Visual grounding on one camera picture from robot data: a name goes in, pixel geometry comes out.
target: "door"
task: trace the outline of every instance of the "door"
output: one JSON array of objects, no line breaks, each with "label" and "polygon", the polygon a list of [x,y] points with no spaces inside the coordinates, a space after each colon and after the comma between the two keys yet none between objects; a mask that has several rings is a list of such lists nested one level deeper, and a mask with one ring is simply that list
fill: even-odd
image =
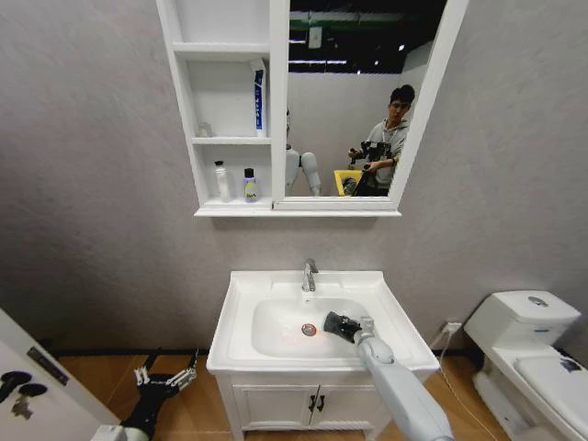
[{"label": "door", "polygon": [[233,386],[243,428],[307,427],[318,384]]},{"label": "door", "polygon": [[[28,409],[32,412],[28,420],[12,412],[21,386],[17,386],[0,402],[0,438],[3,441],[89,441],[101,424],[119,422],[114,414],[0,310],[0,377],[14,371],[30,375],[26,384],[41,384],[47,390],[28,399]],[[5,390],[9,377],[5,376],[2,381]]]},{"label": "door", "polygon": [[313,427],[365,428],[390,419],[384,402],[372,385],[321,385],[311,425]]}]

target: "person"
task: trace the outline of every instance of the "person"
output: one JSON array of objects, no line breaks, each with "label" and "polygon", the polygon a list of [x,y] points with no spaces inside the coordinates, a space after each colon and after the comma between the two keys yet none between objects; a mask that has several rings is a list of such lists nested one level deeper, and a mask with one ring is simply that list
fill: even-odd
[{"label": "person", "polygon": [[[411,85],[403,85],[392,91],[388,104],[388,117],[376,124],[366,141],[388,142],[391,145],[391,158],[380,156],[378,161],[367,163],[367,173],[373,174],[358,196],[387,196],[396,164],[399,162],[408,133],[409,123],[404,115],[411,109],[414,101],[414,89]],[[350,158],[362,158],[362,152],[349,151]]]}]

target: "toothpaste tube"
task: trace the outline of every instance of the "toothpaste tube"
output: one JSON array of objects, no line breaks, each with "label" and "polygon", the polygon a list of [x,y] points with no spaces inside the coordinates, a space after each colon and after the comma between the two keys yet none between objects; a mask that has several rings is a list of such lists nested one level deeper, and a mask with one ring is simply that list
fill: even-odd
[{"label": "toothpaste tube", "polygon": [[266,128],[266,66],[260,58],[249,62],[254,71],[255,130],[258,138],[267,136]]}]

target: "toilet tank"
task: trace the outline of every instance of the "toilet tank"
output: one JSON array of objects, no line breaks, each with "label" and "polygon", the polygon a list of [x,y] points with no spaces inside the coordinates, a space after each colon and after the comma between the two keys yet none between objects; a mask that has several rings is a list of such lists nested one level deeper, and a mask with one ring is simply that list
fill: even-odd
[{"label": "toilet tank", "polygon": [[466,323],[480,346],[531,348],[553,345],[580,313],[546,291],[491,294]]}]

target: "gray wall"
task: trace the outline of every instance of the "gray wall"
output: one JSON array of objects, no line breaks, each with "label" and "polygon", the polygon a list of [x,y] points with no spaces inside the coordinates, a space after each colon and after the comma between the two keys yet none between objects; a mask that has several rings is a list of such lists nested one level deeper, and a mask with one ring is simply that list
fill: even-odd
[{"label": "gray wall", "polygon": [[425,338],[501,289],[588,314],[588,3],[470,2],[391,220],[194,220],[153,2],[35,3],[0,9],[0,306],[33,335],[208,346],[232,269],[306,256],[383,270]]}]

